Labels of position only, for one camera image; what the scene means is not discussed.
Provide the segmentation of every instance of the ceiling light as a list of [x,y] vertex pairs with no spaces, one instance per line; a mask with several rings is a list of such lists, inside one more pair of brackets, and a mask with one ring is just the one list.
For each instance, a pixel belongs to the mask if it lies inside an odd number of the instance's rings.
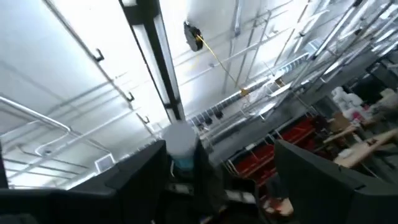
[[377,39],[377,41],[375,43],[378,43],[380,41],[385,40],[386,38],[388,38],[392,33],[394,33],[396,31],[395,28],[390,29],[389,31],[387,31],[384,35],[382,35],[380,38]]
[[371,75],[370,73],[367,73],[364,77],[362,77],[362,79],[365,79],[365,78],[369,77],[370,75]]
[[292,85],[292,82],[290,82],[289,84],[284,85],[283,87],[279,88],[277,91],[271,93],[271,96],[277,96],[277,95],[283,93],[284,91],[288,90],[291,85]]
[[385,56],[385,55],[388,54],[392,49],[394,49],[394,47],[397,47],[397,45],[398,45],[398,41],[395,42],[394,44],[392,44],[390,47],[388,47],[385,51],[383,51],[383,53],[381,53],[381,54],[379,55],[379,57]]
[[269,110],[271,110],[275,106],[275,104],[276,104],[276,102],[267,104],[265,107],[263,107],[263,109],[260,110],[259,115],[262,115],[262,114],[268,112]]
[[[383,4],[381,6],[382,9],[384,9],[387,6],[387,4]],[[397,4],[393,4],[391,5],[386,12],[384,12],[383,14],[381,14],[380,18],[381,19],[388,19],[388,17],[390,16],[390,14],[392,12],[394,12],[396,9],[398,9],[398,5]]]
[[375,47],[373,47],[372,52],[377,52],[378,50],[380,50],[383,46],[385,46],[386,43],[381,43]]
[[[136,6],[122,3],[121,6],[169,120],[174,122],[185,119],[182,103],[177,101],[180,93],[159,5],[144,4],[144,1],[141,3],[139,1]],[[132,10],[154,10],[157,13],[127,16]]]
[[[326,7],[329,5],[330,0],[326,0],[321,9],[320,10],[324,10],[326,9]],[[317,20],[320,18],[320,16],[322,14],[319,14],[316,18],[314,18],[312,21],[310,21],[310,23],[304,28],[304,30],[302,31],[304,34],[306,34],[308,31],[310,31],[310,29],[315,25],[315,23],[317,22]]]
[[341,29],[341,27],[344,25],[344,23],[347,21],[347,19],[350,17],[350,15],[354,12],[355,7],[351,7],[348,12],[344,15],[344,17],[340,20],[340,22],[337,24],[337,26],[333,29],[333,31],[328,35],[324,43],[321,45],[321,47],[315,52],[315,56],[320,55],[320,53],[323,51],[323,49],[326,48],[326,46],[329,44],[329,42],[334,38],[336,33]]
[[340,37],[338,38],[338,40],[344,40],[344,39],[347,38],[348,36],[354,34],[356,31],[357,31],[357,29],[351,30],[351,31],[349,31],[348,33],[346,33],[346,34],[340,36]]
[[303,37],[300,36],[300,38],[299,38],[299,40],[297,41],[297,44],[296,44],[296,46],[295,46],[295,48],[294,48],[294,53],[297,53],[297,51],[299,50],[299,48],[300,48],[302,42],[303,42]]
[[328,68],[328,70],[325,72],[325,75],[331,71],[333,71],[335,68],[337,68],[339,66],[340,62],[335,62],[333,65],[330,65],[330,67]]
[[357,30],[358,24],[361,21],[361,18],[364,16],[364,13],[369,9],[370,5],[373,4],[374,0],[367,0],[358,10],[358,12],[353,16],[352,19],[349,20],[349,24],[346,28],[341,32],[344,35],[344,38],[351,35],[352,32],[349,30]]
[[307,83],[309,83],[309,82],[310,82],[310,79],[306,79],[306,80],[304,80],[304,81],[301,82],[301,85],[307,84]]
[[122,3],[125,6],[136,6],[137,5],[137,0],[122,0]]

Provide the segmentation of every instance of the shelving unit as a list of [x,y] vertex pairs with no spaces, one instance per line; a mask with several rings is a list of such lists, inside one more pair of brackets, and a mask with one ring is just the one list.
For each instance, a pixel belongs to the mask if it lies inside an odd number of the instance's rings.
[[[283,139],[299,147],[313,151],[315,142],[311,136],[316,133],[312,121],[313,117],[302,118],[293,127],[288,130],[281,131],[278,139]],[[256,186],[260,190],[260,199],[263,201],[267,198],[267,189],[265,183],[277,171],[274,164],[274,145],[258,145],[251,151],[242,152],[239,156],[235,156],[232,165],[236,169],[238,176],[245,179],[252,179],[256,182]]]

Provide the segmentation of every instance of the hanging cable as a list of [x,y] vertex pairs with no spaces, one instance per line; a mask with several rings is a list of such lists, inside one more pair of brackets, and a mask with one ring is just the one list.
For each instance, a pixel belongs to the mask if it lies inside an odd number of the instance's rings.
[[[221,63],[221,60],[217,57],[217,55],[214,53],[214,51],[209,47],[209,45],[207,45],[207,43],[205,42],[205,40],[203,40],[203,38],[199,35],[197,35],[197,39],[201,40],[203,42],[203,44],[207,47],[207,49],[210,51],[210,53],[214,56],[214,58],[217,59],[218,63],[220,63],[221,67],[223,68],[223,70],[226,72],[226,74],[230,77],[230,79],[232,79],[232,81],[234,81],[235,83],[237,83],[237,81],[234,79],[234,77],[232,77],[231,74],[229,74],[229,71],[227,71],[227,69],[224,67],[223,63]],[[241,86],[238,86],[239,89],[241,90],[241,95],[242,96],[246,96],[249,94],[249,92],[245,89],[242,88]]]

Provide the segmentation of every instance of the wire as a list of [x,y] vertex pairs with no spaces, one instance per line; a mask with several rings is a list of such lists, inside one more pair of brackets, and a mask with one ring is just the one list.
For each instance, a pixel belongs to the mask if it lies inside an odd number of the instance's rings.
[[[214,53],[214,51],[209,47],[209,45],[207,45],[207,43],[205,42],[205,40],[203,40],[203,38],[199,35],[197,35],[197,39],[201,40],[203,42],[203,44],[207,47],[207,49],[211,52],[211,54],[214,56],[214,58],[217,59],[218,63],[220,63],[221,67],[223,67],[223,70],[226,72],[226,74],[232,79],[232,81],[234,81],[235,83],[237,83],[237,81],[234,79],[234,77],[232,77],[231,74],[229,74],[229,71],[227,71],[227,69],[224,67],[223,63],[221,62],[221,60],[217,57],[217,55]],[[242,88],[241,86],[238,86],[239,89],[241,90],[241,95],[242,96],[246,96],[249,94],[249,92]]]

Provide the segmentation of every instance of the metal pipe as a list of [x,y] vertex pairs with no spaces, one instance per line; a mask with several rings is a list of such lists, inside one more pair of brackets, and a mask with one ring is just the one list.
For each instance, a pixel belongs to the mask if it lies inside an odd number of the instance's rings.
[[[234,53],[235,40],[241,34],[241,14],[242,14],[242,0],[236,0],[235,12],[234,12],[235,17],[233,19],[234,37],[229,42],[230,47],[229,47],[228,57],[232,56],[232,54]],[[231,70],[231,62],[228,62],[227,66],[226,66],[225,75],[224,75],[223,89],[221,91],[222,94],[225,94],[225,92],[226,92],[226,86],[227,86],[230,70]]]
[[[258,19],[264,17],[265,15],[268,14],[268,11],[276,11],[276,10],[278,10],[278,9],[280,9],[280,8],[282,8],[282,7],[284,7],[284,6],[288,5],[288,4],[290,4],[290,3],[292,3],[293,1],[294,1],[294,0],[290,0],[290,1],[286,2],[286,3],[283,3],[283,4],[280,5],[280,6],[277,6],[277,7],[273,8],[273,9],[270,9],[270,10],[267,9],[267,12],[265,12],[265,13],[263,13],[263,14],[260,14],[260,15],[256,16],[255,18],[252,18],[252,19],[250,19],[250,20],[248,20],[248,21],[246,21],[246,22],[243,22],[243,26],[245,26],[245,25],[248,24],[248,23],[254,22],[254,21],[256,21],[256,20],[258,20]],[[289,11],[289,10],[286,10],[286,11],[280,13],[280,14],[277,14],[275,17],[280,16],[281,14],[283,14],[283,13],[285,13],[285,12],[288,12],[288,11]],[[245,32],[245,31],[252,30],[252,29],[255,29],[255,27],[252,27],[252,28],[250,28],[250,29],[243,29],[243,30],[241,30],[241,33]],[[210,39],[207,39],[207,40],[206,40],[206,43],[209,44],[209,45],[211,45],[212,42],[213,42],[214,40],[216,40],[216,39],[222,37],[222,36],[225,35],[226,33],[229,34],[229,30],[226,31],[226,32],[223,32],[223,33],[221,33],[221,34],[219,34],[219,35],[217,35],[217,36],[215,36],[215,37],[212,37],[212,38],[210,38]],[[217,49],[217,47],[219,47],[219,46],[220,46],[220,45],[216,45],[215,47],[213,47],[213,50]],[[188,50],[188,51],[186,51],[186,52],[184,52],[184,53],[181,53],[180,55],[176,56],[176,57],[174,58],[174,60],[177,60],[178,58],[182,57],[184,54],[191,53],[191,52],[192,52],[191,50]],[[200,55],[202,55],[202,54],[208,53],[208,52],[209,52],[209,51],[207,51],[207,50],[202,50],[202,51],[199,52],[198,54],[195,54],[194,56],[189,57],[189,58],[183,60],[182,62],[176,63],[176,64],[175,64],[175,67],[177,67],[177,66],[179,66],[179,65],[181,65],[181,64],[183,64],[183,63],[185,63],[185,62],[187,62],[187,61],[189,61],[189,60],[191,60],[191,59],[193,59],[193,58],[196,58],[196,57],[198,57],[198,56],[200,56]]]
[[[323,4],[322,4],[322,1],[320,1],[319,5],[317,7],[317,10],[315,12],[324,10],[329,5],[329,3],[330,3],[330,0],[326,0]],[[313,21],[309,22],[307,25],[304,26],[303,30],[301,30],[299,32],[300,36],[298,37],[298,40],[296,41],[295,47],[293,47],[292,50],[290,51],[290,53],[288,55],[288,58],[292,54],[295,54],[299,50],[299,48],[300,48],[300,46],[301,46],[301,44],[303,42],[304,37],[307,35],[307,33],[309,33],[309,30],[315,25],[317,20],[319,20],[319,17],[314,19]]]
[[[266,30],[267,30],[269,19],[271,18],[271,15],[272,15],[272,12],[269,11],[268,18],[267,18],[267,24],[264,26],[264,28],[262,30],[259,42],[262,41],[262,39],[264,38],[264,35],[266,34]],[[253,69],[253,65],[254,65],[254,62],[256,61],[257,54],[259,53],[259,50],[260,50],[260,47],[258,47],[256,49],[255,53],[254,53],[253,60],[251,61],[251,64],[250,64],[250,67],[249,67],[249,71],[248,71],[248,75],[246,76],[246,81],[245,82],[247,82],[249,80],[250,73],[251,73],[251,70]]]
[[[11,172],[18,172],[18,170],[15,170],[15,169],[6,169],[7,171],[11,171]],[[27,174],[34,174],[34,175],[42,175],[42,176],[45,176],[45,177],[54,177],[54,178],[61,178],[61,179],[66,179],[66,180],[70,180],[71,178],[69,178],[69,177],[62,177],[62,176],[59,176],[59,175],[52,175],[52,174],[40,174],[40,173],[38,173],[38,172],[26,172]]]
[[[235,51],[235,39],[232,39],[230,42],[230,47],[229,47],[229,54],[228,57],[232,56],[232,54]],[[225,71],[225,75],[224,75],[224,83],[223,83],[223,89],[221,91],[222,94],[225,94],[226,92],[226,84],[228,81],[228,77],[229,77],[229,71],[231,70],[231,61],[228,62],[227,67],[226,67],[226,71]]]
[[60,128],[60,129],[62,129],[64,131],[66,131],[66,132],[70,132],[71,131],[68,126],[62,124],[61,122],[56,121],[56,120],[54,120],[52,118],[49,118],[48,116],[44,116],[44,115],[42,115],[39,112],[36,112],[36,111],[34,111],[34,110],[30,109],[30,108],[27,108],[26,106],[23,106],[23,105],[21,105],[19,103],[16,103],[15,101],[7,99],[7,98],[5,98],[3,96],[0,96],[0,102],[6,104],[8,106],[11,106],[11,107],[13,107],[13,108],[25,113],[25,114],[33,116],[34,118],[40,120],[41,122],[43,122],[45,124],[49,124],[49,125],[51,125],[53,127]]
[[126,117],[127,115],[129,115],[129,114],[131,114],[131,113],[132,113],[132,111],[128,111],[128,112],[122,113],[122,114],[120,114],[120,115],[117,115],[117,116],[115,116],[114,118],[111,118],[109,121],[107,121],[107,122],[105,122],[105,123],[103,123],[103,124],[101,124],[101,125],[95,127],[94,129],[92,129],[92,130],[86,132],[85,134],[79,136],[78,138],[75,138],[75,139],[72,139],[71,141],[68,141],[68,142],[65,143],[64,145],[62,145],[62,146],[60,146],[60,147],[54,149],[53,152],[52,152],[51,154],[49,154],[47,157],[43,157],[43,158],[39,159],[38,161],[36,161],[36,162],[34,162],[34,163],[32,163],[32,164],[29,164],[26,168],[20,170],[20,171],[17,172],[16,174],[11,175],[11,176],[9,177],[9,179],[18,177],[18,176],[20,176],[20,175],[22,175],[22,174],[24,174],[24,173],[26,173],[26,172],[28,172],[28,171],[31,171],[32,169],[34,169],[34,168],[40,166],[41,164],[43,164],[44,162],[47,162],[47,161],[53,159],[53,158],[54,158],[55,156],[57,156],[57,155],[60,155],[60,154],[63,153],[66,149],[68,149],[70,146],[72,146],[72,145],[74,145],[74,144],[76,144],[76,143],[79,143],[81,140],[83,140],[83,139],[86,138],[87,136],[89,136],[89,135],[91,135],[91,134],[93,134],[93,133],[99,131],[100,129],[103,129],[104,127],[106,127],[106,126],[108,126],[108,125],[110,125],[110,124],[112,124],[112,123],[114,123],[114,122],[116,122],[116,121],[119,121],[120,119]]
[[[280,70],[280,71],[283,71],[284,73],[287,73],[287,72],[289,72],[289,71],[295,69],[297,66],[301,65],[302,62],[304,62],[304,61],[307,60],[308,54],[309,54],[309,53],[306,53],[306,54],[304,54],[303,56],[301,56],[301,57],[299,57],[299,58],[297,58],[297,59],[291,61],[290,63],[288,63],[286,66],[283,66],[283,67],[280,68],[279,70]],[[318,70],[319,68],[324,67],[326,64],[327,64],[327,62],[321,62],[321,63],[317,64],[316,67],[314,67],[314,68],[311,69],[310,73],[312,73],[312,72]],[[245,108],[244,110],[245,110],[245,111],[251,111],[251,110],[253,110],[254,108],[256,108],[257,106],[259,106],[259,105],[270,103],[270,102],[271,102],[272,100],[274,100],[274,99],[275,99],[275,97],[260,98],[259,100],[256,100],[255,102],[252,102],[252,103],[251,103],[247,108]],[[270,115],[271,115],[271,114],[270,114],[270,112],[268,111],[268,112],[267,112],[266,118],[263,118],[263,119],[267,119]],[[236,119],[238,119],[238,118],[240,119],[240,116],[241,116],[241,115],[240,115],[240,112],[237,112],[236,114],[234,114],[234,115],[230,116],[229,118],[227,118],[227,120],[224,120],[223,123],[220,123],[219,125],[213,127],[212,130],[211,130],[211,132],[212,132],[212,133],[222,132],[224,129],[226,129],[226,127],[225,127],[224,124],[228,124],[230,121],[234,121],[234,120],[236,120]]]
[[[355,3],[345,12],[344,16],[340,19],[338,24],[345,23],[347,21],[347,18],[351,14],[351,12],[354,8],[354,5],[355,5]],[[328,36],[326,37],[324,42],[321,44],[321,47],[315,52],[315,55],[311,58],[311,61],[309,61],[309,63],[306,64],[306,66],[303,68],[303,70],[300,72],[300,74],[297,75],[295,80],[292,82],[292,85],[289,88],[288,92],[278,101],[278,103],[274,106],[274,108],[270,111],[270,113],[273,113],[283,103],[283,101],[290,96],[292,89],[294,89],[296,84],[299,81],[301,81],[302,77],[307,74],[308,69],[317,61],[317,58],[320,56],[320,54],[325,52],[324,49],[328,48],[328,46],[330,44],[329,43],[330,39],[332,37],[334,37],[335,35],[338,35],[343,30],[342,28],[343,28],[343,24],[338,29],[337,28],[332,29],[332,31],[328,34]]]
[[[37,155],[37,154],[34,154],[34,153],[27,152],[27,151],[23,150],[22,146],[16,146],[16,148],[18,148],[18,149],[21,151],[21,153],[23,153],[23,154],[25,154],[25,155],[34,156],[34,157],[39,157],[39,158],[42,157],[42,156],[39,156],[39,155]],[[55,162],[59,162],[59,163],[62,163],[62,164],[71,165],[71,166],[76,166],[76,167],[81,167],[81,168],[83,168],[83,169],[88,169],[87,166],[83,166],[83,165],[80,165],[80,164],[74,164],[74,163],[72,163],[72,162],[62,161],[62,160],[60,160],[60,159],[53,159],[53,160],[54,160]]]
[[[298,58],[292,60],[288,64],[280,67],[278,69],[278,71],[280,71],[283,74],[286,74],[286,73],[290,72],[291,70],[297,68],[299,65],[301,65],[305,61],[307,61],[307,57],[308,57],[308,53],[305,53],[305,54],[299,56]],[[269,82],[269,79],[264,78],[259,82],[256,82],[256,83],[253,83],[252,85],[247,86],[246,90],[248,91],[248,93],[252,93],[253,91],[259,89],[261,86],[263,86],[263,84],[265,84],[267,82]],[[205,120],[206,120],[205,118],[208,118],[209,116],[213,116],[215,111],[222,111],[223,109],[225,109],[229,105],[232,105],[233,103],[237,102],[241,98],[243,98],[243,96],[238,91],[235,94],[231,95],[230,97],[224,99],[223,101],[221,101],[221,102],[217,103],[216,105],[212,106],[211,108],[207,109],[205,112],[202,112],[202,113],[196,115],[195,117],[191,118],[189,120],[189,122],[192,123],[192,126],[197,126],[199,124],[202,124],[205,122]]]
[[[257,13],[256,13],[256,17],[258,17],[259,14],[260,14],[260,12],[259,12],[259,10],[258,10]],[[250,47],[251,41],[252,41],[252,38],[253,38],[253,34],[254,34],[254,29],[255,29],[256,27],[257,27],[257,19],[253,22],[253,27],[252,27],[252,29],[251,29],[251,32],[250,32],[250,35],[249,35],[248,44],[247,44],[246,47]],[[239,79],[241,78],[242,70],[243,70],[244,64],[245,64],[245,62],[246,62],[246,57],[247,57],[247,56],[248,56],[247,53],[243,55],[242,63],[241,63],[241,66],[240,66],[240,68],[239,68],[238,76],[237,76],[237,78],[236,78],[235,88],[238,87]]]
[[[106,95],[108,95],[111,91],[107,91],[107,92],[105,92],[105,93],[102,93],[102,94],[100,94],[99,96],[96,96],[95,99],[101,98],[102,96],[106,96]],[[103,102],[101,102],[101,103],[98,104],[98,105],[94,105],[93,107],[91,107],[90,109],[84,111],[83,113],[80,113],[80,114],[78,114],[78,115],[76,115],[76,116],[70,118],[70,119],[68,120],[68,122],[72,122],[72,121],[75,120],[76,118],[81,118],[82,115],[87,114],[87,113],[89,113],[90,111],[93,111],[93,110],[99,108],[100,106],[105,106],[107,103],[113,101],[113,100],[116,99],[117,97],[118,97],[118,96],[116,95],[115,97],[112,97],[112,98],[110,98],[110,99],[108,99],[108,100],[106,100],[106,101],[103,101]],[[93,100],[82,102],[82,103],[79,104],[78,106],[87,105],[88,103],[90,103],[90,102],[92,102],[92,101],[93,101]],[[73,110],[66,111],[66,112],[63,113],[63,114],[60,114],[58,117],[65,116],[66,114],[68,114],[68,113],[71,112],[71,111],[73,111]],[[13,138],[13,139],[11,139],[11,140],[8,140],[7,142],[4,142],[4,144],[7,144],[7,143],[9,143],[9,142],[12,142],[13,140],[15,140],[15,139],[17,139],[17,138],[21,138],[21,137],[25,136],[26,134],[29,134],[29,133],[31,133],[31,132],[33,132],[33,131],[35,131],[35,130],[36,130],[36,129],[32,129],[32,130],[30,130],[30,131],[26,131],[25,133],[22,133],[22,134],[19,135],[18,137]],[[33,139],[38,138],[38,137],[41,137],[41,136],[43,136],[44,134],[49,133],[50,131],[43,131],[43,132],[41,132],[41,133],[38,133],[38,135],[34,136]],[[69,134],[72,135],[72,136],[74,136],[74,137],[76,137],[76,138],[77,138],[78,136],[81,135],[81,133],[79,133],[78,131],[75,131],[75,130],[72,130]],[[85,140],[85,141],[86,141],[85,144],[87,144],[87,145],[89,145],[89,146],[95,147],[95,148],[97,148],[98,150],[103,151],[103,152],[105,152],[105,153],[107,153],[107,154],[111,153],[109,149],[107,149],[106,147],[104,147],[102,144],[98,143],[98,142],[95,141],[95,140],[87,139],[87,140]],[[11,152],[13,149],[14,149],[14,148],[12,147],[11,150],[5,151],[4,154],[7,154],[7,153]]]
[[242,0],[236,0],[235,5],[235,18],[234,18],[234,34],[235,37],[241,34],[241,16],[242,16]]
[[54,16],[59,20],[59,22],[62,24],[62,26],[69,32],[69,34],[77,41],[79,46],[86,52],[87,56],[91,59],[91,61],[96,65],[98,70],[102,73],[102,75],[105,77],[105,79],[110,83],[113,88],[118,91],[118,93],[122,96],[124,101],[126,101],[127,106],[130,108],[130,110],[133,110],[132,105],[130,103],[129,98],[123,93],[123,91],[112,81],[112,79],[109,77],[109,75],[103,70],[103,68],[100,66],[99,62],[96,61],[95,57],[93,54],[90,52],[84,41],[79,37],[79,35],[75,32],[75,30],[69,25],[67,20],[64,18],[64,16],[61,14],[61,12],[53,5],[53,2],[51,0],[43,0],[45,5],[48,7],[48,9],[54,14]]
[[[320,14],[323,14],[323,13],[325,13],[325,12],[327,12],[327,11],[322,11],[322,12],[319,12],[318,14],[314,14],[314,15],[310,16],[309,18],[306,18],[306,19],[305,19],[305,22],[309,22],[309,21],[311,21],[312,19],[316,18],[317,16],[319,16]],[[262,46],[262,45],[268,43],[269,41],[278,38],[279,35],[283,34],[284,32],[287,32],[287,31],[290,30],[290,29],[294,29],[294,28],[297,27],[298,25],[299,25],[299,24],[295,24],[295,25],[293,25],[293,26],[290,26],[290,27],[288,27],[288,28],[286,28],[286,29],[280,31],[278,34],[273,35],[272,37],[269,37],[269,38],[266,39],[266,40],[259,41],[258,43],[253,44],[252,46],[247,47],[247,48],[241,50],[240,52],[235,53],[235,54],[232,55],[231,57],[228,57],[228,58],[222,60],[221,63],[226,63],[226,62],[229,62],[230,60],[234,60],[234,59],[236,59],[236,58],[238,58],[238,57],[244,55],[246,52],[251,51],[251,50],[254,50],[254,49],[256,49],[256,48],[258,48],[258,47],[260,47],[260,46]],[[202,71],[202,72],[200,72],[200,73],[194,75],[192,78],[190,78],[190,79],[186,80],[185,82],[181,83],[180,86],[183,86],[183,85],[185,85],[185,84],[187,84],[187,83],[189,83],[189,82],[191,82],[191,81],[193,81],[193,80],[195,80],[195,79],[201,77],[201,76],[204,75],[205,73],[209,72],[210,70],[212,70],[212,69],[214,69],[214,68],[216,68],[216,67],[218,67],[218,66],[220,66],[220,65],[221,65],[220,63],[214,64],[214,66],[212,66],[212,67],[210,67],[210,68],[207,68],[206,70],[204,70],[204,71]]]
[[[342,15],[343,15],[343,14],[340,14],[340,15],[338,15],[338,16],[332,18],[332,19],[327,20],[326,22],[320,24],[318,27],[312,29],[311,32],[314,32],[314,31],[317,30],[319,27],[321,27],[321,26],[323,26],[323,25],[325,25],[325,24],[327,24],[327,23],[329,23],[329,22],[331,22],[331,21],[334,21],[336,18],[338,18],[338,17],[340,17],[340,16],[342,16]],[[262,72],[257,73],[253,78],[256,78],[256,77],[258,77],[258,76],[260,76],[260,75],[263,75],[264,72],[266,72],[266,71],[262,71]]]
[[[336,63],[337,61],[339,61],[339,59],[341,58],[341,56],[343,56],[355,43],[357,40],[359,40],[367,31],[368,29],[371,28],[371,26],[379,19],[379,17],[385,13],[390,6],[392,6],[392,4],[394,3],[394,1],[390,1],[376,16],[375,18],[372,19],[372,21],[361,30],[361,32],[355,37],[355,39],[344,49],[344,51],[342,51],[342,53],[340,53],[338,55],[338,57],[333,61],[333,63],[331,63],[331,65],[333,65],[334,63]],[[308,90],[311,89],[312,86],[314,86],[314,84],[323,76],[323,74],[325,74],[325,72],[331,67],[327,66],[326,69],[324,69],[324,71],[321,73],[321,75],[319,75],[318,77],[316,77],[316,79],[311,82],[311,85],[307,88]]]
[[[130,83],[130,82],[132,82],[132,80],[128,80],[127,82],[120,84],[120,86],[126,85],[126,84],[128,84],[128,83]],[[103,84],[100,84],[100,85],[98,85],[97,87],[95,87],[95,90],[102,89],[102,87],[104,87],[104,86],[106,86],[106,85],[108,85],[108,84],[109,84],[108,82],[105,82],[105,83],[103,83]],[[109,90],[109,91],[106,91],[106,92],[104,92],[104,93],[101,93],[101,94],[97,95],[96,97],[94,97],[94,98],[92,98],[92,99],[90,99],[90,100],[81,102],[80,104],[76,105],[76,107],[78,108],[78,107],[80,107],[80,106],[86,106],[87,104],[89,104],[89,103],[91,103],[91,102],[93,102],[93,101],[95,101],[95,100],[97,100],[97,99],[100,99],[100,98],[103,97],[103,96],[108,95],[108,94],[111,93],[112,91],[114,91],[114,89]],[[72,102],[74,102],[75,100],[80,99],[80,97],[82,97],[82,96],[86,96],[86,95],[83,94],[83,95],[80,95],[79,97],[74,97],[72,100],[68,100],[68,103],[65,103],[65,102],[64,102],[64,103],[61,103],[60,105],[54,106],[52,109],[49,110],[49,112],[48,112],[45,116],[50,116],[52,113],[56,112],[57,110],[59,110],[59,109],[62,108],[63,106],[65,106],[65,105],[67,105],[67,104],[69,104],[69,103],[72,103]],[[71,113],[72,111],[74,111],[73,108],[72,108],[72,109],[69,109],[69,110],[66,110],[66,111],[63,112],[62,114],[56,115],[55,118],[61,118],[61,117],[65,116],[65,115],[67,115],[68,113]],[[0,135],[0,138],[3,138],[3,137],[5,137],[5,136],[7,136],[7,135],[9,135],[9,134],[12,134],[12,133],[14,133],[14,132],[16,132],[16,131],[18,131],[18,130],[24,128],[25,126],[28,126],[28,125],[31,125],[31,124],[35,124],[35,123],[38,123],[38,122],[40,122],[40,121],[39,121],[39,120],[35,120],[35,121],[31,121],[31,122],[29,122],[29,123],[23,124],[23,125],[21,125],[21,126],[19,126],[19,127],[16,127],[16,128],[14,128],[14,129],[12,129],[12,130],[10,130],[10,131],[4,133],[4,134],[1,134],[1,135]],[[26,132],[22,133],[18,138],[23,137],[23,136],[25,136],[26,134],[29,134],[29,133],[31,133],[32,131],[35,131],[35,130],[36,130],[36,129],[32,129],[31,131],[26,131]]]
[[[298,21],[297,21],[298,24],[301,23],[301,20],[303,19],[304,14],[305,14],[305,12],[307,11],[308,6],[310,5],[311,2],[312,2],[312,0],[308,0],[307,4],[305,5],[305,7],[304,7],[304,9],[303,9],[303,11],[302,11],[300,17],[298,18]],[[290,42],[290,40],[291,40],[291,38],[293,37],[293,34],[294,34],[295,31],[296,31],[296,28],[294,28],[294,29],[292,30],[292,32],[290,33],[289,38],[287,38],[284,47],[282,48],[282,50],[280,51],[278,57],[277,57],[276,60],[275,60],[274,66],[276,66],[276,65],[278,64],[280,57],[281,57],[282,54],[284,53],[284,51],[285,51],[285,49],[286,49],[286,46],[287,46],[287,44]]]
[[[11,162],[11,163],[25,165],[25,166],[29,165],[29,163],[27,163],[27,162],[17,161],[15,159],[6,159],[6,158],[4,158],[3,160],[6,161],[6,162]],[[64,172],[66,174],[79,175],[79,173],[77,173],[77,172],[72,172],[72,171],[69,171],[69,170],[58,169],[58,168],[53,168],[53,167],[48,167],[48,166],[38,166],[38,168],[47,169],[47,170],[51,170],[51,171],[57,171],[57,172]]]
[[385,29],[387,29],[396,19],[398,18],[398,13],[394,15],[393,18],[391,18],[381,29],[378,30],[377,33],[375,33],[374,37],[377,38]]

